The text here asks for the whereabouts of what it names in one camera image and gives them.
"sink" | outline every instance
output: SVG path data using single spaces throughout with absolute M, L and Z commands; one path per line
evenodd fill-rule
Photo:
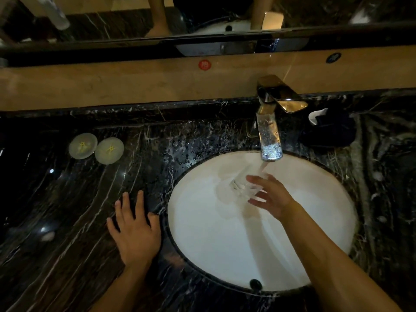
M 266 210 L 238 198 L 229 185 L 244 167 L 260 160 L 257 151 L 239 151 L 191 169 L 169 200 L 169 231 L 191 266 L 226 286 L 241 291 L 297 289 L 310 281 L 283 226 Z M 288 154 L 269 163 L 265 172 L 280 180 L 322 230 L 350 252 L 355 207 L 332 174 Z

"red sticker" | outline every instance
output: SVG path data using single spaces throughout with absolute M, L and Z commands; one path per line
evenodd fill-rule
M 199 62 L 198 66 L 199 66 L 199 68 L 201 70 L 207 71 L 207 70 L 209 70 L 211 68 L 211 62 L 209 62 L 208 60 L 204 59 L 204 60 L 201 60 Z

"blue sticker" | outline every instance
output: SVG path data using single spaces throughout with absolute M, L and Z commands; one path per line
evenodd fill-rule
M 330 55 L 327 58 L 327 63 L 334 63 L 336 62 L 339 58 L 341 57 L 341 53 L 340 52 L 336 52 L 335 54 Z

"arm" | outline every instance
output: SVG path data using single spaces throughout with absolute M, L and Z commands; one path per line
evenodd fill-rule
M 263 187 L 260 197 L 249 203 L 268 210 L 283 225 L 308 277 L 329 311 L 400 312 L 397 304 L 358 267 L 298 204 L 283 184 L 273 176 L 268 179 L 247 176 Z
M 164 0 L 147 0 L 150 5 L 150 11 L 153 18 L 153 28 L 147 33 L 146 37 L 163 37 L 169 36 L 169 30 L 166 20 Z
M 110 218 L 107 219 L 107 227 L 117 244 L 125 268 L 120 277 L 94 304 L 91 312 L 131 311 L 144 277 L 161 244 L 159 216 L 149 213 L 150 226 L 146 222 L 143 191 L 137 194 L 136 219 L 133 218 L 130 209 L 128 193 L 123 194 L 123 206 L 118 200 L 115 208 L 120 232 Z
M 260 30 L 266 12 L 270 11 L 275 0 L 254 0 L 251 15 L 251 29 Z

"faucet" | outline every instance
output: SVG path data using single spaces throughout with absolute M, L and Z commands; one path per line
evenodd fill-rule
M 257 129 L 262 160 L 274 162 L 283 157 L 275 116 L 276 106 L 279 104 L 286 113 L 292 114 L 306 108 L 308 104 L 276 75 L 263 76 L 258 79 L 257 96 L 260 107 L 251 131 L 247 131 L 247 135 L 257 137 L 257 134 L 253 134 L 253 131 Z

